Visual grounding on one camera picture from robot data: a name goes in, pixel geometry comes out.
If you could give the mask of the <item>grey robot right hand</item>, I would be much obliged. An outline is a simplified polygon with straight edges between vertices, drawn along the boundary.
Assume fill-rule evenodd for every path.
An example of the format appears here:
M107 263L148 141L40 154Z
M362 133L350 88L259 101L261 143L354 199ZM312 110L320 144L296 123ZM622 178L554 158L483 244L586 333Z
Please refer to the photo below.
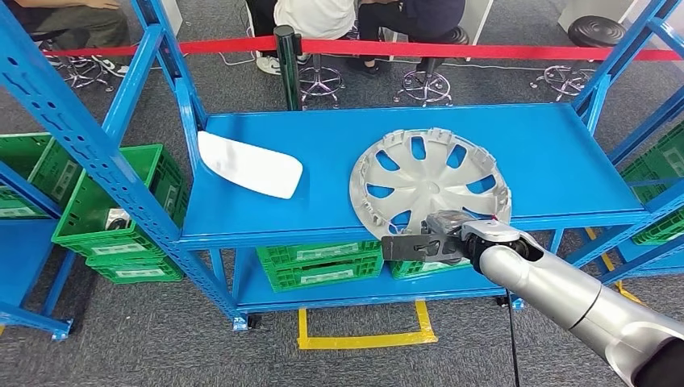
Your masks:
M474 220L474 216L461 210L438 210L429 214L421 222L422 234L429 236L425 261L448 265L466 262L469 258L461 231L465 223Z

